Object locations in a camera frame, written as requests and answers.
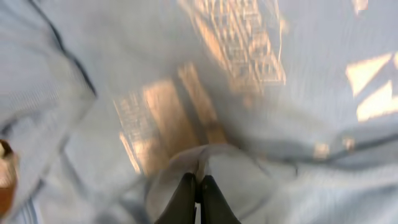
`brown object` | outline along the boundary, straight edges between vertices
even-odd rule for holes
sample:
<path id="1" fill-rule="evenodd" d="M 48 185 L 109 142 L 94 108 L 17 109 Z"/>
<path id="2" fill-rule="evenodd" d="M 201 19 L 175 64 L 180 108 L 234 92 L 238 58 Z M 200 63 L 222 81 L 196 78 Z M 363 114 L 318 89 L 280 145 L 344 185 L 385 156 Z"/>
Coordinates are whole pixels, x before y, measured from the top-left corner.
<path id="1" fill-rule="evenodd" d="M 0 140 L 4 154 L 0 157 L 0 218 L 11 208 L 17 184 L 17 156 L 6 141 Z"/>

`dark line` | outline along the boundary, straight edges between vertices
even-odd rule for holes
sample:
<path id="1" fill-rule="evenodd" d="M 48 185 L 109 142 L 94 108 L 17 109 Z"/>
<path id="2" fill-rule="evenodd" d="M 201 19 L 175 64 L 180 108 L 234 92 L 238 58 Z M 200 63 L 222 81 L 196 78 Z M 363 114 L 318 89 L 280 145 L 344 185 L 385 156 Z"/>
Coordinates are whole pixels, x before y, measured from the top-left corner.
<path id="1" fill-rule="evenodd" d="M 83 75 L 83 78 L 86 81 L 88 88 L 93 92 L 93 94 L 95 96 L 97 96 L 96 90 L 95 90 L 92 82 L 88 78 L 86 70 L 83 68 L 81 63 L 77 60 L 77 58 L 65 48 L 65 46 L 63 44 L 63 40 L 61 38 L 61 35 L 59 34 L 59 31 L 54 27 L 54 25 L 51 23 L 50 19 L 43 13 L 43 11 L 38 7 L 38 5 L 33 0 L 28 0 L 28 2 L 37 11 L 37 13 L 39 13 L 39 15 L 44 19 L 44 21 L 50 26 L 50 28 L 55 36 L 55 43 L 57 44 L 57 47 L 63 52 L 63 54 L 66 56 L 66 58 L 71 60 L 76 65 L 76 67 L 79 69 L 79 71 Z"/>

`gray cloth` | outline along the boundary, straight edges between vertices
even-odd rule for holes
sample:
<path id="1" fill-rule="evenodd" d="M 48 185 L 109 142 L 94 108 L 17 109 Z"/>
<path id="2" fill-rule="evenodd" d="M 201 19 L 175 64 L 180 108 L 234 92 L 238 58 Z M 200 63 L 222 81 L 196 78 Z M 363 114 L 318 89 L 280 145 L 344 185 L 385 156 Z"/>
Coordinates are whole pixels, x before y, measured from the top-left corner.
<path id="1" fill-rule="evenodd" d="M 178 178 L 192 171 L 187 161 L 198 158 L 243 223 L 397 219 L 397 115 L 366 122 L 357 115 L 386 83 L 395 95 L 395 1 L 371 3 L 358 16 L 345 0 L 214 1 L 226 2 L 223 7 L 204 0 L 0 2 L 6 49 L 0 69 L 10 74 L 1 77 L 7 94 L 0 95 L 0 124 L 22 157 L 7 222 L 150 223 Z M 85 71 L 62 52 L 45 17 Z M 267 39 L 256 35 L 264 32 L 271 44 L 261 49 L 256 44 Z M 354 95 L 347 66 L 384 54 L 391 54 L 388 63 Z M 197 148 L 150 175 L 146 163 L 165 167 L 165 158 L 182 150 L 173 144 L 189 140 L 179 125 L 192 126 L 195 145 L 211 142 L 178 77 L 187 64 L 196 68 L 228 141 L 241 151 Z M 94 103 L 84 72 L 96 90 Z M 168 96 L 179 102 L 160 107 L 176 123 L 164 129 L 151 104 L 161 98 L 163 92 L 151 95 L 159 88 L 165 95 L 175 91 Z M 153 151 L 142 151 L 148 142 Z"/>

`light blue cloth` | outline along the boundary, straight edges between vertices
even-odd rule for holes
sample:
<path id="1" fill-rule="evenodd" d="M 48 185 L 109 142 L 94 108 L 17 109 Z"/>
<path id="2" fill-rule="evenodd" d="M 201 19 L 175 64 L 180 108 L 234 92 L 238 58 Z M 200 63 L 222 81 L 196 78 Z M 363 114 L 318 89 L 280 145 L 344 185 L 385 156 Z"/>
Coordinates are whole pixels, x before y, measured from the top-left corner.
<path id="1" fill-rule="evenodd" d="M 185 2 L 200 12 L 204 1 Z M 258 4 L 277 58 L 275 2 L 249 2 Z M 0 0 L 0 125 L 22 159 L 6 223 L 151 223 L 197 161 L 242 223 L 396 223 L 397 115 L 359 123 L 356 110 L 388 80 L 395 95 L 397 70 L 391 59 L 359 98 L 345 70 L 398 50 L 398 3 L 370 2 L 358 16 L 345 0 L 278 5 L 289 27 L 281 51 L 286 82 L 261 84 L 263 94 L 253 96 L 230 90 L 231 74 L 178 1 Z M 190 121 L 200 123 L 177 75 L 186 63 L 197 68 L 240 150 L 199 147 L 144 177 L 121 141 L 140 121 L 117 104 L 129 98 L 125 106 L 133 111 L 133 96 L 168 80 Z M 252 107 L 244 106 L 245 97 Z M 205 136 L 203 128 L 194 130 Z M 155 125 L 148 132 L 159 134 Z M 313 159 L 318 145 L 328 146 L 324 161 Z"/>

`fabric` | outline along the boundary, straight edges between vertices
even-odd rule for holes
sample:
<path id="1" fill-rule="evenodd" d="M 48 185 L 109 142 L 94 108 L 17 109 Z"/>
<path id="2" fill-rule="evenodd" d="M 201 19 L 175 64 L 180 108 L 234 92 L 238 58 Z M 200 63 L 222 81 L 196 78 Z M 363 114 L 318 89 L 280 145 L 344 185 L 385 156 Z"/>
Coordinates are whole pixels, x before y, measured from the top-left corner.
<path id="1" fill-rule="evenodd" d="M 396 219 L 396 1 L 0 2 L 7 222 L 150 223 L 202 151 L 243 223 Z"/>

